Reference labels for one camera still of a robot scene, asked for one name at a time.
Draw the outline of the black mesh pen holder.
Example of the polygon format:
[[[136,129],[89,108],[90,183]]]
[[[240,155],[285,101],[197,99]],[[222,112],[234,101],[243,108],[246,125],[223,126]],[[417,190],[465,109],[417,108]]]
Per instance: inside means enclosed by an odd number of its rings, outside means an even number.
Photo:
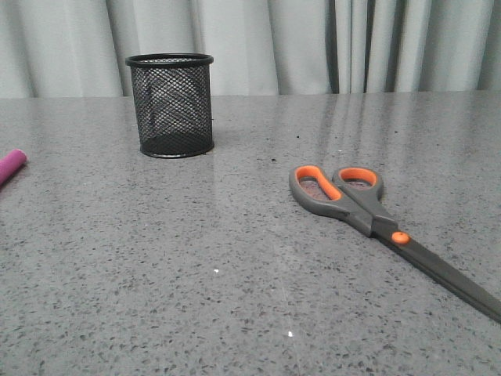
[[[179,158],[214,148],[210,65],[200,53],[130,56],[140,151],[150,157]]]

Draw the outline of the grey orange scissors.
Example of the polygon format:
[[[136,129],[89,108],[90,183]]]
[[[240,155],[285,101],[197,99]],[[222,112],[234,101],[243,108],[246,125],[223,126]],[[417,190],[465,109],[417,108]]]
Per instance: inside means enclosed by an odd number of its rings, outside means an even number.
[[[377,238],[477,311],[500,322],[500,300],[399,229],[380,203],[384,181],[377,172],[346,167],[329,179],[319,166],[303,165],[290,171],[289,185],[296,202],[309,212],[339,219],[366,237]]]

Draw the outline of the pink marker pen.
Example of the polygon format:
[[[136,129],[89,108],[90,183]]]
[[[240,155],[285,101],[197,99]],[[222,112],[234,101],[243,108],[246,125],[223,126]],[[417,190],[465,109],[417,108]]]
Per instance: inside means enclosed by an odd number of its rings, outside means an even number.
[[[0,185],[9,180],[27,162],[27,155],[20,149],[11,150],[0,162]]]

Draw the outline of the grey curtain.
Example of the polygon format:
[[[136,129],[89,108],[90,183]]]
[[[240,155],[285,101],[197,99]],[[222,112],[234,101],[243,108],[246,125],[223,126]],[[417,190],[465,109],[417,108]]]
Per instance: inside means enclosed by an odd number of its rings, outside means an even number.
[[[4,1],[4,98],[128,96],[129,56],[214,57],[215,95],[497,90],[497,1]]]

